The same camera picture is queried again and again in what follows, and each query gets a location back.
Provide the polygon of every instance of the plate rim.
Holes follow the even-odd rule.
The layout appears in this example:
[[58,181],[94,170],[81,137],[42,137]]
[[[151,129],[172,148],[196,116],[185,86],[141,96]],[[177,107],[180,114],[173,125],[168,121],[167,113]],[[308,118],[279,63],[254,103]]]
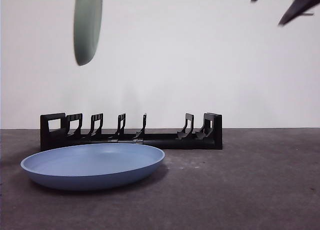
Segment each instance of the plate rim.
[[125,173],[125,172],[130,172],[130,171],[135,171],[135,170],[143,169],[143,168],[146,168],[146,167],[150,167],[150,166],[153,166],[153,165],[161,162],[166,156],[165,152],[162,151],[161,149],[157,148],[157,147],[149,146],[149,145],[142,145],[142,146],[145,146],[145,147],[154,148],[154,149],[158,150],[162,154],[162,157],[160,158],[160,160],[155,161],[152,164],[149,164],[149,165],[146,165],[146,166],[143,166],[143,167],[137,167],[137,168],[133,168],[133,169],[126,170],[126,171],[118,171],[118,172],[95,174],[95,175],[54,175],[54,174],[43,174],[43,173],[40,173],[38,171],[30,170],[29,168],[24,166],[24,162],[26,160],[28,160],[29,158],[34,157],[35,155],[38,155],[38,154],[42,154],[44,152],[54,151],[54,150],[57,150],[57,149],[73,148],[73,147],[77,147],[77,146],[79,147],[79,146],[85,146],[85,145],[120,145],[120,144],[121,145],[140,145],[140,144],[135,144],[135,143],[92,143],[92,144],[82,144],[82,145],[59,147],[59,148],[55,148],[55,149],[51,149],[51,150],[42,151],[42,152],[38,152],[38,153],[32,154],[32,155],[26,157],[25,159],[23,159],[21,161],[21,163],[20,163],[20,166],[22,167],[23,170],[25,170],[28,173],[30,172],[30,173],[34,173],[34,174],[42,175],[42,176],[52,176],[52,177],[95,177],[95,176],[105,176],[105,175],[113,175],[113,174]]

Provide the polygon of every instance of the dish rack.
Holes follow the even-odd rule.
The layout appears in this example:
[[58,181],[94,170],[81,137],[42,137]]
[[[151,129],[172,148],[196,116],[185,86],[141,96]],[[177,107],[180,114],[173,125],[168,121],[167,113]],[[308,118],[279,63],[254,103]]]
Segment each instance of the dish rack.
[[[203,126],[194,129],[194,115],[186,113],[184,127],[177,133],[149,133],[146,130],[147,114],[143,115],[142,129],[136,134],[126,133],[126,114],[121,114],[117,119],[115,133],[103,133],[103,113],[91,116],[91,127],[88,133],[81,129],[83,114],[66,115],[65,113],[48,114],[40,116],[40,144],[41,151],[49,149],[94,143],[135,143],[154,146],[160,149],[222,149],[222,115],[204,113]],[[60,128],[49,129],[49,121],[60,120]],[[78,121],[76,130],[70,130],[70,123]]]

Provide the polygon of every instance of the plate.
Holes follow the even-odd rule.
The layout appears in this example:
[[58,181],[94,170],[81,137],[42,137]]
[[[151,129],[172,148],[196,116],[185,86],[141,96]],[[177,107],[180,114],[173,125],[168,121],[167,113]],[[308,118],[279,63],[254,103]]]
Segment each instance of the plate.
[[103,0],[75,0],[73,41],[78,65],[94,57],[100,35]]
[[133,183],[153,173],[165,157],[155,147],[102,143],[57,148],[25,158],[34,182],[60,190],[87,191]]

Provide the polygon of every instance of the table surface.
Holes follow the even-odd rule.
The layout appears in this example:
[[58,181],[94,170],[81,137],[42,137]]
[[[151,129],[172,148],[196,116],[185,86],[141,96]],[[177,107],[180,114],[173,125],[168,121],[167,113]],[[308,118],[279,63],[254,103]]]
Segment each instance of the table surface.
[[39,130],[1,132],[1,229],[320,229],[320,129],[224,129],[223,150],[165,150],[137,183],[65,192],[20,161]]

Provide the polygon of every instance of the black dish rack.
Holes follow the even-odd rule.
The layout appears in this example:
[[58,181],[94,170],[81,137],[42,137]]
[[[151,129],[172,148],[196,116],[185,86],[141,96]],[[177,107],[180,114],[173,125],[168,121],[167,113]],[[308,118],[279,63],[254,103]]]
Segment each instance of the black dish rack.
[[[60,128],[49,129],[49,121],[59,120]],[[76,130],[70,130],[70,122],[78,120]],[[147,114],[143,115],[142,129],[136,134],[125,133],[126,114],[118,116],[118,126],[115,133],[103,133],[104,115],[91,116],[89,133],[82,133],[83,114],[66,115],[65,113],[48,114],[40,116],[40,143],[41,151],[83,144],[94,143],[135,143],[158,147],[161,149],[222,149],[222,115],[204,113],[203,126],[194,130],[194,115],[185,114],[185,124],[177,133],[147,133]]]

